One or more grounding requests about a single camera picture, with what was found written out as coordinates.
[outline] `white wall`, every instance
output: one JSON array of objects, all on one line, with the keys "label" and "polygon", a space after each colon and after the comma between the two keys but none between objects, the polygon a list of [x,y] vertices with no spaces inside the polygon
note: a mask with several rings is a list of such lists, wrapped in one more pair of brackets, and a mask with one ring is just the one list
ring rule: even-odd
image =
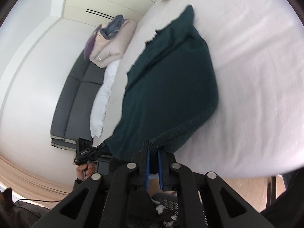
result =
[{"label": "white wall", "polygon": [[31,50],[3,108],[0,152],[49,180],[72,185],[74,153],[51,146],[50,129],[66,77],[93,26],[61,19]]},{"label": "white wall", "polygon": [[0,78],[27,36],[51,13],[52,0],[18,0],[0,28]]}]

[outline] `bed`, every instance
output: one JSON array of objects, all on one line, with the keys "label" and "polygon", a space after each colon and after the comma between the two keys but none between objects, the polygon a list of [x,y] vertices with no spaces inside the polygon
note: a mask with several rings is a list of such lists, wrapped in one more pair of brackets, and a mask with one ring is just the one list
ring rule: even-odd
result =
[{"label": "bed", "polygon": [[118,124],[127,72],[145,42],[191,4],[194,26],[210,50],[219,103],[175,152],[177,161],[223,178],[271,176],[303,166],[303,0],[288,1],[157,1],[139,22],[121,60],[103,132],[93,145],[111,136]]}]

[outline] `person's arm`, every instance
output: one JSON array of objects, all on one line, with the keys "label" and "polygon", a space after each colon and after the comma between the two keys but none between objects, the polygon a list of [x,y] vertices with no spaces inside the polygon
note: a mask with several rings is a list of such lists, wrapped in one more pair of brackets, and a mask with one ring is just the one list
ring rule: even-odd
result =
[{"label": "person's arm", "polygon": [[82,173],[83,170],[86,170],[85,179],[87,179],[96,171],[95,164],[94,163],[90,163],[89,165],[82,164],[76,168],[77,179],[74,182],[73,190],[85,180]]}]

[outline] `white pillow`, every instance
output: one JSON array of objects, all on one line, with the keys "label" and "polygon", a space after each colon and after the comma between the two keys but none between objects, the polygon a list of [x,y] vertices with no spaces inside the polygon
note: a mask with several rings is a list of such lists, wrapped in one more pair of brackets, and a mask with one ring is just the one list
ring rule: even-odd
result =
[{"label": "white pillow", "polygon": [[114,83],[115,75],[120,61],[121,59],[111,62],[104,72],[105,75],[103,84],[96,94],[91,111],[90,130],[92,138],[100,138],[102,134],[105,112],[107,109],[108,101],[110,99],[111,88]]}]

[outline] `dark green cloth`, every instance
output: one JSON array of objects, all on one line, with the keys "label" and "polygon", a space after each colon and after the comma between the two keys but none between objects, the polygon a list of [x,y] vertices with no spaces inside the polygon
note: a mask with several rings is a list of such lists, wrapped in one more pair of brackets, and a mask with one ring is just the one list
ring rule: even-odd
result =
[{"label": "dark green cloth", "polygon": [[128,72],[122,118],[105,143],[121,160],[131,160],[151,141],[175,152],[215,111],[217,84],[207,43],[193,26],[187,6],[157,31]]}]

